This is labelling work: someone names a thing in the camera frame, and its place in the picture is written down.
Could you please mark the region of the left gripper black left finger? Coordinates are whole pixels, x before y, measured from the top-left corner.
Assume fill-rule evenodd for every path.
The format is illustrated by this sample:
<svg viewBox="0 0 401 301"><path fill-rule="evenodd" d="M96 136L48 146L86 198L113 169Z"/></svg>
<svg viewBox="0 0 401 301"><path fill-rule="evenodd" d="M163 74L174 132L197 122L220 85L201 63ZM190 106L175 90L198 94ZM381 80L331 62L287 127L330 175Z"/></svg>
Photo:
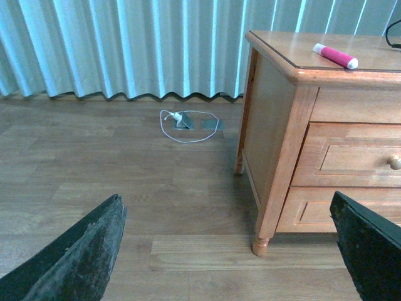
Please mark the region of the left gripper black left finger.
<svg viewBox="0 0 401 301"><path fill-rule="evenodd" d="M35 256L1 278L1 300L101 300L127 209L114 194Z"/></svg>

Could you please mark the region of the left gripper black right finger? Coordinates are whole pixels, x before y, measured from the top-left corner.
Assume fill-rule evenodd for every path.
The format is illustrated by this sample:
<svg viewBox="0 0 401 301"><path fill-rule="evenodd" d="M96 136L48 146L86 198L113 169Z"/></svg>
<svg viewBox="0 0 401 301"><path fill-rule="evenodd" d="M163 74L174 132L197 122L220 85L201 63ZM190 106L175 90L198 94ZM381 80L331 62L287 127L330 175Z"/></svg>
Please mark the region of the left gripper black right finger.
<svg viewBox="0 0 401 301"><path fill-rule="evenodd" d="M337 191L338 247L362 300L400 300L400 226Z"/></svg>

